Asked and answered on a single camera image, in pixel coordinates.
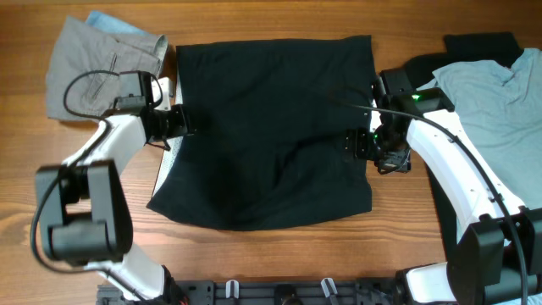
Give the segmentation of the black shorts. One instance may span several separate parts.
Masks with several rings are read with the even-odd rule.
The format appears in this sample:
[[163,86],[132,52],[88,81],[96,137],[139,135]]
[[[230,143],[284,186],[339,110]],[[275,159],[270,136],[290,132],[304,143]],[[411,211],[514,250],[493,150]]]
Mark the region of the black shorts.
[[369,36],[216,42],[176,49],[193,134],[148,207],[216,230],[275,230],[369,212]]

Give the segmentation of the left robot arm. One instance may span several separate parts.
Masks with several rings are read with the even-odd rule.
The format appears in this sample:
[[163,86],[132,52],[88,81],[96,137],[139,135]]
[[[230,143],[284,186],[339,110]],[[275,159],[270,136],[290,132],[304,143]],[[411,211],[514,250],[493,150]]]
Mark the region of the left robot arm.
[[30,225],[35,260],[54,273],[97,272],[129,302],[187,304],[165,266],[133,242],[133,224],[120,175],[144,146],[165,151],[168,140],[191,133],[180,105],[146,71],[116,73],[113,106],[95,116],[92,138],[61,164],[36,172],[37,206]]

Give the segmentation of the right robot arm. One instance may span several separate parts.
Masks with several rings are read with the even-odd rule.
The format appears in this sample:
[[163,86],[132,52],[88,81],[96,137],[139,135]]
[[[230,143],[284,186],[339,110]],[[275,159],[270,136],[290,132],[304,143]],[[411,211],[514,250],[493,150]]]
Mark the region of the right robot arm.
[[454,210],[461,237],[444,263],[397,272],[395,304],[496,304],[541,293],[541,212],[501,182],[467,137],[439,88],[417,91],[402,69],[382,71],[372,85],[366,129],[346,149],[374,162],[382,175],[407,172],[416,152]]

